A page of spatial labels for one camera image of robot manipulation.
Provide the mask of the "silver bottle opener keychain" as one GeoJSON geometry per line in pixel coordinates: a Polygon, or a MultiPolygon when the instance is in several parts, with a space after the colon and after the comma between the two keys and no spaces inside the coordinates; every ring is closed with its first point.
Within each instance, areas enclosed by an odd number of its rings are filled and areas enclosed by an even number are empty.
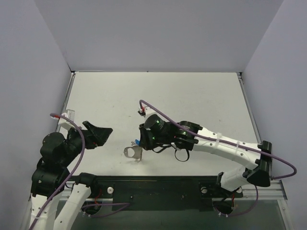
{"type": "Polygon", "coordinates": [[[123,150],[123,154],[126,158],[133,159],[136,162],[142,160],[142,148],[140,146],[129,146],[123,150]]]}

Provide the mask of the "blue capped silver key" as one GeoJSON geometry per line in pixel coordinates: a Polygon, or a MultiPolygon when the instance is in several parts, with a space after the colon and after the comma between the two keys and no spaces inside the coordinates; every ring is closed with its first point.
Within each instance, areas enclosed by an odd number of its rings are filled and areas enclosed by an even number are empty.
{"type": "Polygon", "coordinates": [[[140,144],[140,141],[137,139],[131,142],[132,146],[138,146],[139,144],[140,144]]]}

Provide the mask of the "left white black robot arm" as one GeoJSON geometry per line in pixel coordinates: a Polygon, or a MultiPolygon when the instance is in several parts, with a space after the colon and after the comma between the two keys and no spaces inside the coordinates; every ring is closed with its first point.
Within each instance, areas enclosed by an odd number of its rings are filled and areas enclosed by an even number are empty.
{"type": "Polygon", "coordinates": [[[96,127],[88,121],[84,129],[73,124],[67,136],[53,132],[44,137],[41,158],[32,175],[31,230],[69,230],[85,199],[99,193],[96,176],[81,173],[72,188],[64,208],[57,215],[57,207],[66,182],[79,167],[85,150],[103,146],[112,128],[96,127]]]}

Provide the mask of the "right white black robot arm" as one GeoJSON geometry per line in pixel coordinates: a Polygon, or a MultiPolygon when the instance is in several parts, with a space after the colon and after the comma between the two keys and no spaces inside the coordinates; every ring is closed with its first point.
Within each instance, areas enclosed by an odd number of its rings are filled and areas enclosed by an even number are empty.
{"type": "Polygon", "coordinates": [[[246,143],[211,132],[189,121],[167,122],[157,114],[148,116],[140,124],[139,130],[139,146],[144,150],[172,147],[176,151],[206,152],[240,164],[239,168],[218,174],[214,190],[220,196],[246,184],[259,187],[271,185],[270,142],[246,143]]]}

